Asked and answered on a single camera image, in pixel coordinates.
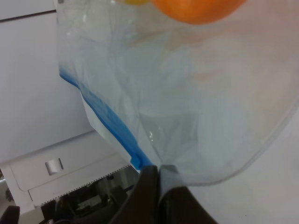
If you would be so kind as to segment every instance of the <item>drawer handle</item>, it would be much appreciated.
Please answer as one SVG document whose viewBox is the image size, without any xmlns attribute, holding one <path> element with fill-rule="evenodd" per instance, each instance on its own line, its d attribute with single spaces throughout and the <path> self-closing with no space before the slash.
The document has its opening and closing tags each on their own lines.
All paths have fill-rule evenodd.
<svg viewBox="0 0 299 224">
<path fill-rule="evenodd" d="M 60 158 L 56 160 L 50 160 L 46 162 L 45 165 L 50 176 L 53 174 L 60 173 L 64 169 Z"/>
</svg>

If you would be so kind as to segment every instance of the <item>plastic bag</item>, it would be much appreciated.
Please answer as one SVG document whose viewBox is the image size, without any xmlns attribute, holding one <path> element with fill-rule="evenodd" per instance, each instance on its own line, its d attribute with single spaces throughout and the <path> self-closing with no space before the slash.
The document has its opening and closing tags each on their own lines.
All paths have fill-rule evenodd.
<svg viewBox="0 0 299 224">
<path fill-rule="evenodd" d="M 172 165 L 185 185 L 217 183 L 254 161 L 297 109 L 298 22 L 295 0 L 249 0 L 206 25 L 150 1 L 65 0 L 60 75 L 136 169 Z"/>
</svg>

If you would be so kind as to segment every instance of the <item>white surface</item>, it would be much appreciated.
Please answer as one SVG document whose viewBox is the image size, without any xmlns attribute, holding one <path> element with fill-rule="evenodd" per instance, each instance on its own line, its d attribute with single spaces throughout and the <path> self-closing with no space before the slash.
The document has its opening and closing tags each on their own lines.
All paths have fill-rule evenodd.
<svg viewBox="0 0 299 224">
<path fill-rule="evenodd" d="M 57 178 L 49 183 L 29 190 L 35 206 L 39 206 L 53 198 L 76 190 L 110 173 L 128 165 L 117 153 L 112 152 L 109 157 L 83 167 L 68 175 Z"/>
<path fill-rule="evenodd" d="M 59 77 L 56 13 L 0 33 L 0 163 L 92 130 L 79 91 Z"/>
<path fill-rule="evenodd" d="M 113 148 L 97 132 L 92 132 L 26 155 L 12 161 L 10 166 L 19 188 L 29 190 L 114 154 Z M 58 158 L 64 169 L 49 175 L 45 162 Z"/>
<path fill-rule="evenodd" d="M 6 179 L 10 192 L 14 197 L 14 202 L 21 208 L 21 214 L 33 210 L 35 207 L 29 192 L 20 190 L 9 164 L 0 164 L 0 169 Z"/>
<path fill-rule="evenodd" d="M 298 223 L 298 146 L 299 111 L 243 173 L 219 185 L 190 189 L 219 224 Z"/>
<path fill-rule="evenodd" d="M 8 188 L 8 186 L 7 186 L 6 182 L 5 181 L 0 181 L 0 217 L 3 215 L 6 208 L 9 205 L 15 205 L 15 203 L 13 201 L 9 202 L 6 199 L 5 192 L 6 192 L 7 188 Z"/>
<path fill-rule="evenodd" d="M 54 9 L 52 0 L 1 0 L 0 20 Z"/>
<path fill-rule="evenodd" d="M 49 175 L 45 162 L 60 158 L 62 172 Z M 28 154 L 0 168 L 21 213 L 128 165 L 97 132 Z"/>
<path fill-rule="evenodd" d="M 58 0 L 53 0 L 53 3 L 54 3 L 54 7 L 55 7 L 55 9 L 57 9 Z"/>
<path fill-rule="evenodd" d="M 36 208 L 25 214 L 20 215 L 18 224 L 38 224 L 44 220 L 41 208 Z"/>
<path fill-rule="evenodd" d="M 92 127 L 111 145 L 111 147 L 122 156 L 127 162 L 131 161 L 131 156 L 127 153 L 125 148 L 119 143 L 119 141 L 108 131 L 108 129 L 102 124 L 102 122 L 98 119 L 97 115 L 93 112 L 90 106 L 84 101 L 82 98 L 84 108 L 88 117 L 88 120 Z M 142 138 L 146 138 L 144 132 L 142 132 L 142 128 L 139 128 L 138 141 L 147 142 Z M 161 161 L 157 154 L 151 150 L 151 145 L 147 145 L 142 149 L 144 153 L 148 156 L 150 161 L 156 166 L 160 167 Z"/>
</svg>

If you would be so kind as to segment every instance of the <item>white table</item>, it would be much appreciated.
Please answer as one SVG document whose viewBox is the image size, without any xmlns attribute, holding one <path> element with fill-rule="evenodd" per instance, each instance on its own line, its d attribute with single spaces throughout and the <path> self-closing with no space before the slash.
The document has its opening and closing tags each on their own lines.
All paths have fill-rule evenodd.
<svg viewBox="0 0 299 224">
<path fill-rule="evenodd" d="M 219 224 L 299 223 L 299 111 L 247 170 L 191 192 Z"/>
</svg>

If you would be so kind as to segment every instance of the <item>orange fruit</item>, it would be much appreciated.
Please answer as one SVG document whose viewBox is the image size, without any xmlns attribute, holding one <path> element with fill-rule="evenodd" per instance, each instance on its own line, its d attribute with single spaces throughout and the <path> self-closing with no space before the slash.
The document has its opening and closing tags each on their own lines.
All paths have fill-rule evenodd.
<svg viewBox="0 0 299 224">
<path fill-rule="evenodd" d="M 149 0 L 117 0 L 117 1 L 126 3 L 128 5 L 138 6 L 138 5 L 143 5 L 143 4 L 147 3 Z"/>
<path fill-rule="evenodd" d="M 246 0 L 152 0 L 171 18 L 190 24 L 220 20 L 240 7 Z"/>
</svg>

